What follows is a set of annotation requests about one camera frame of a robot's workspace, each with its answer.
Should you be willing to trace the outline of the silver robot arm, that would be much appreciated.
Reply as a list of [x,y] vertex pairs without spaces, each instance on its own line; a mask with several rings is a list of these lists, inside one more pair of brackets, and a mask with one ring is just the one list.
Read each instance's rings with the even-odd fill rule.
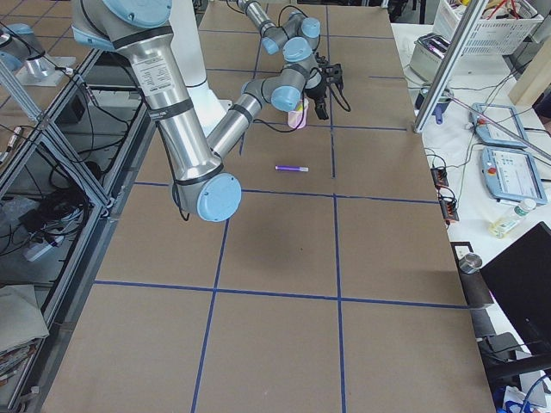
[[285,44],[295,38],[306,40],[315,52],[319,46],[321,24],[318,19],[307,16],[300,9],[294,9],[284,23],[275,24],[258,1],[236,1],[243,12],[257,28],[265,52],[274,55],[280,52]]
[[281,53],[285,63],[277,76],[248,82],[224,108],[208,86],[190,1],[72,3],[76,42],[129,61],[164,142],[181,214],[211,222],[229,219],[238,209],[241,186],[223,160],[262,108],[291,112],[304,97],[325,99],[314,56],[319,21],[295,11],[277,26],[256,1],[240,1],[238,10],[258,30],[265,51]]

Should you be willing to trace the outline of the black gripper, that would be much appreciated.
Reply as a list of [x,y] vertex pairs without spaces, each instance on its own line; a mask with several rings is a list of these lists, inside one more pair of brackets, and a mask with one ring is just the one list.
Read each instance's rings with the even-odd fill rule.
[[319,120],[329,119],[325,103],[326,90],[324,74],[319,68],[313,68],[305,84],[305,93],[308,98],[315,101],[315,113]]

